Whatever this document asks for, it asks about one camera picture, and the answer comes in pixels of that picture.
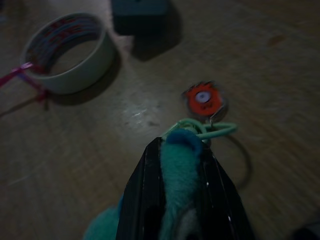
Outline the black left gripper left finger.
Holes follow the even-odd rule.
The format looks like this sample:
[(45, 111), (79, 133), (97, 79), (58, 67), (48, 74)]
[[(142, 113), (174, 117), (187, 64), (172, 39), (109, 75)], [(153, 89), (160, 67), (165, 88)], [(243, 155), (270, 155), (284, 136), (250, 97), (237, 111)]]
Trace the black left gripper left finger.
[(145, 148), (124, 189), (116, 240), (158, 240), (166, 197), (160, 137)]

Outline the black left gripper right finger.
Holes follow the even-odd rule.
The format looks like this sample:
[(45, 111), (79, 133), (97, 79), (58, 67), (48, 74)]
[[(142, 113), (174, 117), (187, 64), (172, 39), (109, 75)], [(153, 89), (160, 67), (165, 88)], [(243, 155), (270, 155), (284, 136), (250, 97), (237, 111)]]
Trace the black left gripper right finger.
[(199, 163), (199, 222), (204, 240), (253, 240), (235, 185), (209, 148)]

